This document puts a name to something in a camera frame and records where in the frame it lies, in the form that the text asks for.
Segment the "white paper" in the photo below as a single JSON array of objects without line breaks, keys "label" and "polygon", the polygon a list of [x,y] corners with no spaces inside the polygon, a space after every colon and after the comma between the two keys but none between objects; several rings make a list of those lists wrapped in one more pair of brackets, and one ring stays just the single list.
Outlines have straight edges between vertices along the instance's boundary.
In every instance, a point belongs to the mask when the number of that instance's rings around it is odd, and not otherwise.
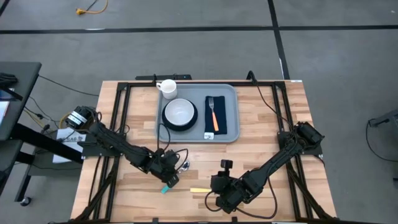
[{"label": "white paper", "polygon": [[[72,128],[59,129],[57,132],[57,139],[65,139],[73,132],[74,132],[74,130]],[[77,144],[77,142],[80,142],[80,141],[86,141],[86,135],[80,134],[77,131],[75,131],[71,136],[69,136],[67,139],[65,139],[62,142],[62,144],[66,145],[76,151],[82,152],[83,147],[81,147]],[[70,162],[70,160],[66,159],[64,157],[54,155],[54,157],[52,158],[52,162],[53,163],[63,163],[63,162]]]},{"label": "white paper", "polygon": [[4,116],[6,115],[8,104],[10,104],[9,101],[0,101],[0,124]]}]

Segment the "gray tray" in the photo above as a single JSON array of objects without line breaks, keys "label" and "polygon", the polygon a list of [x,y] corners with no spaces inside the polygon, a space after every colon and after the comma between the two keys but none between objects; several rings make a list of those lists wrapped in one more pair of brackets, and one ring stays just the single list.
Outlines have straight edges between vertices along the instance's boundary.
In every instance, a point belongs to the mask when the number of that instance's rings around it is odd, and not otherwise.
[{"label": "gray tray", "polygon": [[[213,140],[204,138],[205,134],[205,98],[206,96],[224,96],[225,110],[227,120],[227,134],[214,135]],[[170,130],[171,142],[233,142],[239,137],[239,110],[238,97],[236,91],[231,85],[227,84],[177,84],[177,97],[191,101],[198,109],[198,120],[192,128],[186,131]],[[170,100],[163,97],[159,91],[159,100],[157,104],[156,129],[158,124],[162,123],[162,111]],[[166,129],[161,126],[159,139],[167,142],[169,137]]]}]

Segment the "black plate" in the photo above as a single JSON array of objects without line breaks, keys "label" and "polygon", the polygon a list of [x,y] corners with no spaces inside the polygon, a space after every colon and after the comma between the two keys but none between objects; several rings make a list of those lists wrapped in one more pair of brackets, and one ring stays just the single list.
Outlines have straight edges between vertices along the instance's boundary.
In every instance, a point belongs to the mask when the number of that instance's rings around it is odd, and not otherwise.
[{"label": "black plate", "polygon": [[166,106],[163,108],[163,111],[162,111],[162,120],[163,120],[164,125],[167,128],[169,128],[173,131],[186,131],[186,130],[192,128],[192,126],[196,123],[196,121],[198,119],[198,110],[197,110],[197,107],[191,101],[189,101],[189,102],[193,106],[193,117],[186,125],[183,125],[183,126],[177,126],[177,125],[172,124],[170,121],[168,121],[168,119],[166,118],[165,110],[166,110],[167,105],[170,102],[166,104]]}]

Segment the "fork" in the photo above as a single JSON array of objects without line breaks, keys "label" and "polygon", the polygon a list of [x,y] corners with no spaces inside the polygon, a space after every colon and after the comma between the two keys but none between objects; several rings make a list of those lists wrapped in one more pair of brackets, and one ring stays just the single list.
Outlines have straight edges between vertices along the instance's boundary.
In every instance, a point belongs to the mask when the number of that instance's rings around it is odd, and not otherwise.
[{"label": "fork", "polygon": [[214,99],[213,99],[213,97],[209,97],[209,106],[211,108],[211,113],[213,115],[214,130],[218,131],[218,124],[217,124],[216,114],[214,113]]}]

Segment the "teal object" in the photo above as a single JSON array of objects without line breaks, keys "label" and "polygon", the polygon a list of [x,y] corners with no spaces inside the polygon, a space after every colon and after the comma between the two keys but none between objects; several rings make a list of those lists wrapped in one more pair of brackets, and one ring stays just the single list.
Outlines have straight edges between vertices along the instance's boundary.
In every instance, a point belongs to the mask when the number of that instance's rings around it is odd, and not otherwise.
[{"label": "teal object", "polygon": [[166,194],[166,192],[168,191],[170,189],[170,187],[169,186],[164,186],[163,187],[163,189],[162,189],[162,194]]}]

